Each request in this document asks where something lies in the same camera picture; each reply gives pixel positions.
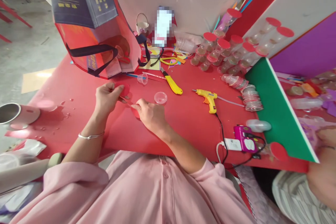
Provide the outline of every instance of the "purple board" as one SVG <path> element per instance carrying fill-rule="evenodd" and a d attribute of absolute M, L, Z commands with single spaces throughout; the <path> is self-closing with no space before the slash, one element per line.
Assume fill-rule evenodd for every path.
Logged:
<path fill-rule="evenodd" d="M 308 78 L 336 67 L 336 12 L 270 59 L 276 72 Z"/>

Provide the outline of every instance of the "striped shirt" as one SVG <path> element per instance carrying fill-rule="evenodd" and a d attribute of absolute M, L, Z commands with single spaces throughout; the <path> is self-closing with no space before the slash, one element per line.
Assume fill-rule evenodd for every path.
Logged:
<path fill-rule="evenodd" d="M 336 212 L 321 203 L 311 192 L 304 173 L 281 171 L 273 180 L 275 201 L 297 224 L 336 224 Z"/>

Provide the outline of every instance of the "black cable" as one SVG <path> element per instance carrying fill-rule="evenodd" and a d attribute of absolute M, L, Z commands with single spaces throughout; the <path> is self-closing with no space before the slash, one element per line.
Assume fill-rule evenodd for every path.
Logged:
<path fill-rule="evenodd" d="M 264 138 L 262 138 L 262 137 L 260 137 L 260 136 L 256 136 L 256 135 L 252 135 L 252 136 L 253 136 L 254 138 L 262 139 L 262 140 L 264 141 L 264 145 L 263 145 L 257 152 L 253 153 L 249 159 L 247 159 L 247 160 L 244 161 L 243 163 L 240 163 L 240 164 L 237 164 L 237 165 L 235 165 L 235 166 L 233 166 L 233 167 L 231 167 L 231 168 L 228 168 L 228 170 L 234 169 L 234 168 L 236 168 L 236 167 L 238 167 L 238 166 L 241 166 L 241 165 L 246 164 L 247 162 L 250 162 L 250 161 L 252 160 L 252 158 L 253 158 L 254 155 L 259 154 L 259 153 L 262 152 L 262 150 L 266 147 L 266 141 L 265 141 Z"/>
<path fill-rule="evenodd" d="M 224 157 L 224 159 L 223 159 L 223 162 L 222 162 L 222 164 L 224 164 L 224 161 L 226 160 L 226 158 L 227 158 L 227 156 L 228 156 L 228 154 L 229 154 L 229 150 L 228 150 L 228 147 L 226 146 L 226 142 L 225 142 L 225 138 L 224 138 L 224 129 L 223 129 L 222 121 L 219 119 L 217 113 L 215 113 L 215 116 L 217 117 L 217 119 L 218 119 L 218 121 L 219 121 L 219 123 L 220 123 L 220 126 L 221 126 L 221 128 L 222 128 L 222 137 L 223 137 L 223 142 L 224 142 L 224 146 L 225 146 L 225 149 L 226 149 L 226 155 L 225 155 L 225 157 Z"/>
<path fill-rule="evenodd" d="M 164 51 L 164 48 L 163 47 L 161 47 L 161 48 L 162 48 L 162 51 L 160 53 L 160 56 L 158 57 L 158 59 L 154 63 L 151 64 L 151 67 L 154 66 L 160 60 L 160 58 L 161 58 L 161 56 L 163 54 L 163 51 Z"/>

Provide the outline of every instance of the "hand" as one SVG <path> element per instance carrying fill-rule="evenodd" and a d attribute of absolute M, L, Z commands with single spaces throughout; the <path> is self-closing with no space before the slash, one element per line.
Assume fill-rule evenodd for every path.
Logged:
<path fill-rule="evenodd" d="M 165 108 L 162 105 L 149 103 L 144 99 L 140 99 L 136 104 L 132 105 L 132 108 L 138 111 L 140 120 L 146 128 L 158 137 L 169 126 L 164 115 Z"/>
<path fill-rule="evenodd" d="M 336 147 L 336 126 L 325 126 L 316 131 L 323 144 Z"/>
<path fill-rule="evenodd" d="M 118 86 L 114 89 L 114 83 L 108 82 L 103 86 L 97 88 L 96 91 L 96 107 L 94 111 L 100 115 L 108 116 L 116 107 L 117 101 L 127 103 L 123 98 L 119 97 L 124 89 L 124 85 Z"/>

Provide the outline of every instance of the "green board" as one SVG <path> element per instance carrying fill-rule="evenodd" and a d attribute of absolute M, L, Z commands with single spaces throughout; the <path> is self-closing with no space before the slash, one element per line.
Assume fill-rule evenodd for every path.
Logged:
<path fill-rule="evenodd" d="M 264 106 L 257 112 L 259 119 L 272 125 L 264 132 L 267 143 L 278 142 L 289 156 L 319 163 L 270 61 L 260 59 L 245 78 L 256 87 Z"/>

